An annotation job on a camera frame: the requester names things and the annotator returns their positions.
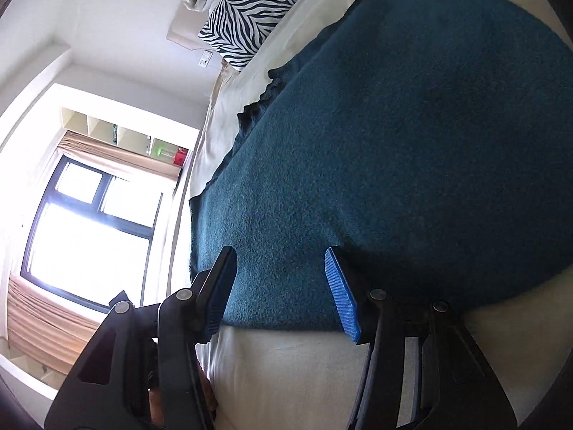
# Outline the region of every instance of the electrical outlet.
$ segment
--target electrical outlet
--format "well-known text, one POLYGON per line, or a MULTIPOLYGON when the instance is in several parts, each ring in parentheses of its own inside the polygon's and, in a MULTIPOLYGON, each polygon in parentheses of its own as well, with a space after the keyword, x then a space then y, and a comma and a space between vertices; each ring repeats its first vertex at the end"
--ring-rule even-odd
POLYGON ((201 59, 199 60, 199 66, 200 67, 207 67, 207 65, 209 64, 209 60, 211 60, 212 56, 213 56, 213 53, 211 51, 204 50, 203 55, 201 56, 201 59))

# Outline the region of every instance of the curtain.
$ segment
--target curtain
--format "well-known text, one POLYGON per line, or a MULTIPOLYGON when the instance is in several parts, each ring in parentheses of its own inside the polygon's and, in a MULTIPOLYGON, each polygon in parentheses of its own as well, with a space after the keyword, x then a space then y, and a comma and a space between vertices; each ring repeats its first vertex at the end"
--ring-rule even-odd
POLYGON ((170 163, 106 144, 68 130, 58 149, 68 158, 101 169, 118 178, 173 190, 181 169, 170 163))
POLYGON ((8 341, 40 363, 68 374, 98 326, 22 277, 10 277, 8 341))

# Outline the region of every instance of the blue gripper pad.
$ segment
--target blue gripper pad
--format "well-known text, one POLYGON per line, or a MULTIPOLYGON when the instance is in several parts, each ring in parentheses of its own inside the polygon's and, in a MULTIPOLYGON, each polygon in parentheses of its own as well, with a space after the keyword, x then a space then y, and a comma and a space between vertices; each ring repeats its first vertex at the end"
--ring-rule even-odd
POLYGON ((345 333, 358 343, 362 329, 358 321, 358 305, 345 279, 345 274, 334 253, 335 248, 329 247, 324 255, 324 270, 334 303, 338 310, 345 333))
POLYGON ((205 343, 219 331, 236 275, 237 252, 232 247, 225 246, 199 293, 199 299, 204 301, 204 324, 201 337, 205 343))

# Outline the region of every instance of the silver bolt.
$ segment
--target silver bolt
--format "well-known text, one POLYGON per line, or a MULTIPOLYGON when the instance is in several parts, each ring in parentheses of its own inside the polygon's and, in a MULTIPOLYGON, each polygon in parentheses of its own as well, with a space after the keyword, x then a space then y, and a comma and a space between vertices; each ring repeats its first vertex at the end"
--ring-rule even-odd
POLYGON ((193 296, 192 290, 177 291, 177 294, 175 295, 175 297, 179 300, 187 300, 190 299, 192 296, 193 296))
POLYGON ((130 303, 127 300, 122 300, 115 304, 114 310, 116 314, 125 314, 130 309, 130 303))
POLYGON ((386 298, 386 291, 384 290, 372 290, 370 292, 370 297, 373 298, 373 300, 385 300, 386 298))
POLYGON ((436 312, 440 312, 442 314, 448 310, 448 304, 446 304, 443 300, 434 302, 433 307, 436 312))

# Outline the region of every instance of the bed sheet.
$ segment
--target bed sheet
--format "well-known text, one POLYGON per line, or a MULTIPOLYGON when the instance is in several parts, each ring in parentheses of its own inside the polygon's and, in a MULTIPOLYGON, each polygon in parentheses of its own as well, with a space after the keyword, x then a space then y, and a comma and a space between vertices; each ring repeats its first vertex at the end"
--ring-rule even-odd
MULTIPOLYGON (((299 0, 240 74, 225 66, 211 97, 189 195, 211 179, 239 130, 237 113, 259 99, 267 72, 290 60, 354 0, 299 0)), ((572 46, 546 0, 511 0, 572 46)), ((465 322, 521 421, 545 394, 573 346, 573 269, 465 322)), ((199 359, 219 400, 220 430, 345 428, 366 350, 342 333, 222 327, 199 359)), ((413 363, 408 356, 408 363, 413 363)), ((406 382, 405 394, 411 392, 406 382)), ((402 409, 404 419, 408 413, 402 409)))

